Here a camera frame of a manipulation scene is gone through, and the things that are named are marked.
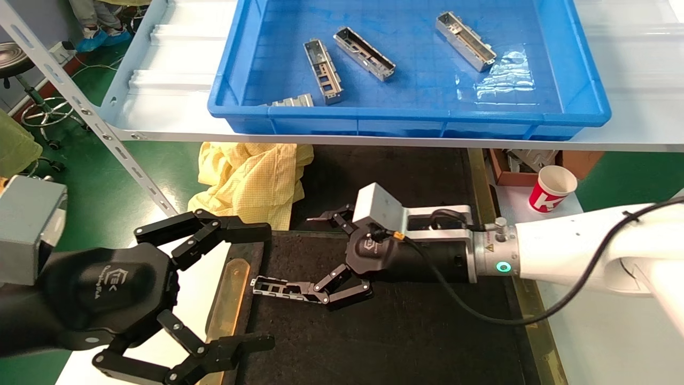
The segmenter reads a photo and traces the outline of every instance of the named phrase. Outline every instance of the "wire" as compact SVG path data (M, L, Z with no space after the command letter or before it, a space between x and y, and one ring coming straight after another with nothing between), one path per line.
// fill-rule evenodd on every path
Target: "wire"
M466 216L463 215L463 213L460 213L458 211L453 211L449 210L448 208L439 208L435 211L432 212L430 215L430 228L431 229L440 229L441 226L439 225L439 222L437 221L438 218L450 218L453 219L463 226L463 228L472 230L474 232L482 232L484 231L483 227L476 226L476 225L469 225L468 224L468 219L466 219Z
M119 64L119 63L121 63L121 61L124 60L124 57L121 56L120 58L118 58L118 59L114 60L112 63L110 63L108 66L105 66L104 64L93 64L93 65L88 65L88 64L84 63L83 61L81 61L81 59L79 59L79 56L78 56L78 55L74 55L74 58L76 59L76 61L78 61L79 63L81 63L81 64L83 65L84 68L79 69L78 71L76 71L76 73L74 73L73 75L71 75L72 78L76 77L76 75L80 74L81 72L83 72L83 71L85 71L85 70L87 70L87 69L91 69L91 68L111 69L112 71L116 72L116 71L118 71L118 68L114 68L113 66L115 66L115 65L117 65L117 64Z
M641 210L631 214L628 212L625 212L623 214L626 215L626 217L618 222L616 225L614 225L606 234L606 236L603 238L601 241L600 245L594 252L594 256L592 256L592 259L589 261L589 264L587 265L586 269L582 273L582 275L579 277L577 280L577 283L561 298L557 303L555 303L553 306L551 306L549 309L545 310L543 313L536 315L536 316L531 316L528 318L522 318L522 319L498 319L490 316L486 316L482 313L479 313L477 310L472 309L470 306L468 306L461 297L456 294L455 291L453 291L453 288L449 285L447 280L444 278L444 275L440 273L439 269L437 266L435 266L434 262L430 259L430 257L427 255L427 252L425 249L420 247L413 239L403 236L403 234L397 235L397 233L394 234L394 237L398 239L403 239L404 242L406 242L409 246L411 246L415 251L420 254L420 256L425 260L425 263L430 267L430 270L437 276L437 280L439 281L440 284L444 287L444 289L447 291L449 296L459 305L461 306L464 310L466 310L468 313L472 314L473 316L477 317L478 319L482 321L486 321L489 323L494 323L496 325L507 325L507 326L524 326L524 325L530 325L532 323L537 323L539 321L543 321L550 316L558 313L562 308L564 308L570 301L575 298L577 293L579 293L580 290L584 287L584 285L587 283L589 280L589 276L592 274L594 271L594 268L596 268L596 264L599 263L599 260L601 259L601 256L605 253L605 250L608 248L610 245L610 242L615 238L615 235L617 235L620 230L622 230L626 225L628 225L632 221L639 221L639 218L643 216L644 214L647 214L649 212L652 212L654 210L658 210L663 207L667 206L672 206L674 204L678 203L684 203L684 197L677 197L673 198L669 201L665 202L660 202L656 203L654 205L648 206L646 208L642 208Z

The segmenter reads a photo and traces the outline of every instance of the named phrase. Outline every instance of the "black mat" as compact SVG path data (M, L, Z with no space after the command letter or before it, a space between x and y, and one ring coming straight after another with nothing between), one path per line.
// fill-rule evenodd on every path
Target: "black mat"
M346 242L345 236L278 234L261 273L318 280L338 265ZM500 280L456 288L482 312L510 317ZM474 320L437 284L376 282L373 290L373 299L335 312L255 296L248 332L271 332L276 347L248 356L236 383L525 383L513 331Z
M302 178L306 197L294 203L290 229L311 229L307 217L356 202L373 182L406 207L475 204L464 149L314 146Z
M354 203L359 188L378 182L405 206L469 204L474 208L467 152L414 147L315 146L294 204L291 229L305 218ZM260 273L317 281L344 261L343 234L275 233ZM521 364L524 330L484 324L457 308L436 284L373 284L375 297L336 312L323 306L256 296L249 331L276 337L272 351L250 355L236 384L506 384L530 380ZM504 281L481 279L456 290L478 310L510 318ZM523 370L527 377L523 379Z

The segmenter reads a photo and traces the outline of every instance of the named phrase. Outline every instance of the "red and white cup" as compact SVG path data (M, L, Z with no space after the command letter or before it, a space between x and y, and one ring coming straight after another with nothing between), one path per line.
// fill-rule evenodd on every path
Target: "red and white cup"
M561 166L546 166L539 171L537 183L529 196L529 205L536 212L552 212L577 188L577 178Z

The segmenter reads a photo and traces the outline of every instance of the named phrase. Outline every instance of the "blue crate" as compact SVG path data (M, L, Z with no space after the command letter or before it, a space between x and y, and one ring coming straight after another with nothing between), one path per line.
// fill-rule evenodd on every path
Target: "blue crate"
M436 30L451 10L497 53L478 73ZM397 65L379 82L334 43L351 27ZM303 44L345 90L325 106ZM311 93L317 107L260 106ZM568 140L611 116L572 0L239 0L209 112L245 134Z

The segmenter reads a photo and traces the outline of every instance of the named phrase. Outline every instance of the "white wall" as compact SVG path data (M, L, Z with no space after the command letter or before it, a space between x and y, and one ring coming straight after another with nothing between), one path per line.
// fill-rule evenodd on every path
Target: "white wall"
M9 0L9 3L47 49L60 41L80 36L80 28L68 0ZM9 40L10 36L0 27L0 42ZM34 86L44 78L36 68L27 71L24 77ZM0 109L6 112L26 95L14 78L10 79L10 84L10 89L0 85Z

